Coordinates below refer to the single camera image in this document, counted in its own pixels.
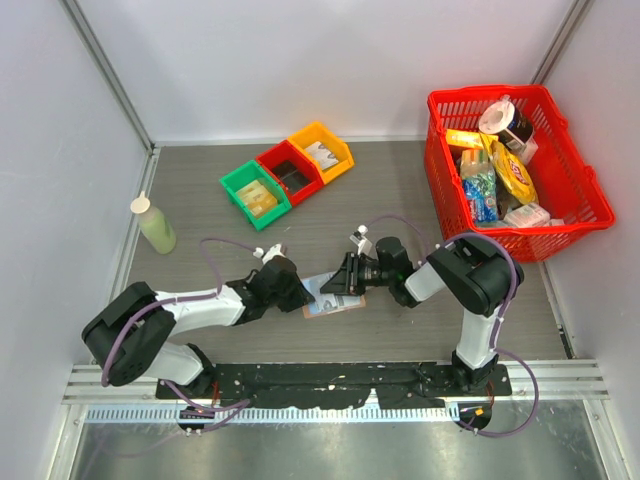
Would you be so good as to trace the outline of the tan leather card holder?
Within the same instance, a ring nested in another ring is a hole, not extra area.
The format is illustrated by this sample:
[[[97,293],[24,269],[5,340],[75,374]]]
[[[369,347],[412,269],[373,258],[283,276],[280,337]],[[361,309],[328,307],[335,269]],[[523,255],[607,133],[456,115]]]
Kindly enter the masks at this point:
[[[364,308],[366,306],[366,301],[363,296],[356,297],[339,294],[322,294],[320,292],[320,288],[332,276],[333,272],[327,272],[302,280],[303,286],[314,298],[312,302],[302,308],[303,315],[306,319]]]

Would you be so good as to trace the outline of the grey patterned card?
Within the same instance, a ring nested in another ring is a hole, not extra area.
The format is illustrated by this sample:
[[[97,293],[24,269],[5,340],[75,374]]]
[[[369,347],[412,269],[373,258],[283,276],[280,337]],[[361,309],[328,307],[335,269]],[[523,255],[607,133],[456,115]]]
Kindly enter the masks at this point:
[[[328,158],[314,158],[316,162],[319,164],[320,168],[325,171],[327,169],[332,168],[333,166],[339,163],[339,159],[332,152],[332,155]]]
[[[337,305],[337,295],[324,295],[320,293],[320,287],[333,276],[332,273],[315,275],[302,280],[306,289],[314,296],[315,301],[303,307],[306,318],[337,313],[340,309]]]

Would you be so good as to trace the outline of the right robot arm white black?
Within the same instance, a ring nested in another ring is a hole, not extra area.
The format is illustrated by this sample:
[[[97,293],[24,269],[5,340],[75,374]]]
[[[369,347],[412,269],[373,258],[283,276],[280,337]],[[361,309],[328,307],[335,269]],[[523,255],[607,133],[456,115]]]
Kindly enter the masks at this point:
[[[465,395],[485,387],[499,357],[500,324],[524,280],[519,264],[492,238],[471,232],[436,248],[418,267],[396,237],[378,240],[375,250],[374,258],[347,253],[320,292],[362,296],[370,288],[385,287],[396,303],[414,308],[449,290],[463,307],[461,336],[451,359],[453,386]]]

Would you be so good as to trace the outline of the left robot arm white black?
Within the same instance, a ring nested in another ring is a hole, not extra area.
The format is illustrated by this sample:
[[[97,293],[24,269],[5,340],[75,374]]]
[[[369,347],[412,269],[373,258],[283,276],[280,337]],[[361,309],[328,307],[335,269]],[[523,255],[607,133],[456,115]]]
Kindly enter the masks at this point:
[[[296,265],[275,254],[247,277],[211,290],[172,294],[135,282],[85,326],[81,338],[107,385],[120,387],[148,375],[202,398],[214,382],[208,359],[194,345],[173,344],[172,337],[209,326],[239,326],[272,307],[289,313],[313,301]]]

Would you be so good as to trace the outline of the white card with black stripe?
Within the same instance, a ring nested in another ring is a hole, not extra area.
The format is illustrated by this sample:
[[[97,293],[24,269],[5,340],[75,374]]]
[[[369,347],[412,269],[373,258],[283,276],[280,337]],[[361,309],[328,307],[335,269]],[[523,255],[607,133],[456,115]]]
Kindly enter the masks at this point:
[[[340,309],[360,308],[363,305],[361,296],[337,295],[336,301]]]

